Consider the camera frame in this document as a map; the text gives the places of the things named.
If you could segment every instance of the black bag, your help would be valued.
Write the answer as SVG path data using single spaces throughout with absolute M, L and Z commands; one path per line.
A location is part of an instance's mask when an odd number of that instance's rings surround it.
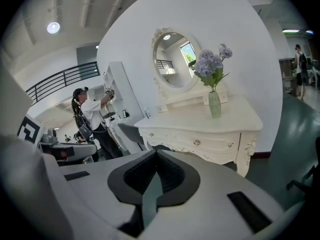
M 88 141 L 91 134 L 92 134 L 92 131 L 91 131 L 90 127 L 88 126 L 84 115 L 83 114 L 75 114 L 75 115 L 73 115 L 73 117 L 75 119 L 75 124 L 78 127 L 80 134 L 82 135 L 82 137 L 86 141 Z
M 299 66 L 302 70 L 307 70 L 307 58 L 304 53 L 300 54 L 299 57 Z

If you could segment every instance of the black railing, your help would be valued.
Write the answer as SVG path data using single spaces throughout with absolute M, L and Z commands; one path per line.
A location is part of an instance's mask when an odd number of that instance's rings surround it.
M 174 69 L 172 61 L 170 60 L 157 59 L 156 64 L 158 66 L 158 69 Z
M 100 76 L 97 62 L 89 62 L 55 73 L 36 83 L 25 92 L 33 99 L 32 105 L 34 105 L 66 86 L 97 76 Z

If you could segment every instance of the green leaf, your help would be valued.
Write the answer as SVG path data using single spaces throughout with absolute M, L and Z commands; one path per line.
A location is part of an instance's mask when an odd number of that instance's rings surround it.
M 199 72 L 194 72 L 194 74 L 201 79 L 204 86 L 215 86 L 217 79 L 214 76 L 202 76 Z
M 224 75 L 224 69 L 223 68 L 217 68 L 217 70 L 214 73 L 214 78 L 217 79 L 217 84 L 222 79 Z
M 194 74 L 198 77 L 198 78 L 202 78 L 202 75 L 199 72 L 194 71 Z
M 230 74 L 230 72 L 228 74 L 223 75 L 219 80 L 216 81 L 216 84 L 218 84 L 223 78 L 225 78 L 229 74 Z

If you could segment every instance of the window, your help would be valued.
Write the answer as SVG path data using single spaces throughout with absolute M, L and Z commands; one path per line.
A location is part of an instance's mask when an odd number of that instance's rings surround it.
M 191 65 L 189 66 L 189 63 L 193 62 L 196 60 L 196 54 L 195 54 L 195 50 L 192 47 L 191 43 L 188 42 L 186 44 L 184 44 L 183 46 L 180 47 L 182 54 L 184 56 L 185 62 L 187 63 L 188 67 L 191 68 L 192 70 L 195 69 L 195 65 Z

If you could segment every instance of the black hair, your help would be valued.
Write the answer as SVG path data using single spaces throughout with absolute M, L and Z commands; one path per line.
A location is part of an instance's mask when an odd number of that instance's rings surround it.
M 80 113 L 80 105 L 77 102 L 79 101 L 78 95 L 81 94 L 82 92 L 85 92 L 85 90 L 83 90 L 81 88 L 75 89 L 73 92 L 71 107 L 72 107 L 73 113 L 75 115 L 79 115 L 79 113 Z

